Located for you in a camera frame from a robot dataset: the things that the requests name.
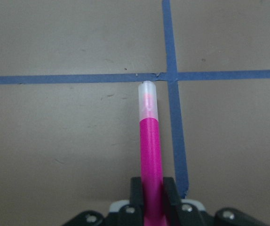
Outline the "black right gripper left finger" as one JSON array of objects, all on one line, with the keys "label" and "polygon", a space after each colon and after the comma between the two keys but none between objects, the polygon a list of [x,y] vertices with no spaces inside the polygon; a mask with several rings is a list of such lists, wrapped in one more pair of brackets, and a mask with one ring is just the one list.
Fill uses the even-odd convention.
[{"label": "black right gripper left finger", "polygon": [[144,225],[144,194],[143,185],[140,177],[133,177],[130,181],[130,204],[139,208],[141,223]]}]

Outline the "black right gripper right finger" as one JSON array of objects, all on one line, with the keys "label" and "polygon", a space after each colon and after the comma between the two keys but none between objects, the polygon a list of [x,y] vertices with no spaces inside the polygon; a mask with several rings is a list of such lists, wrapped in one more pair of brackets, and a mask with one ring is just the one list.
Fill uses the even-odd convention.
[{"label": "black right gripper right finger", "polygon": [[172,177],[163,177],[163,208],[168,226],[180,226],[178,207],[181,198],[177,191],[175,180]]}]

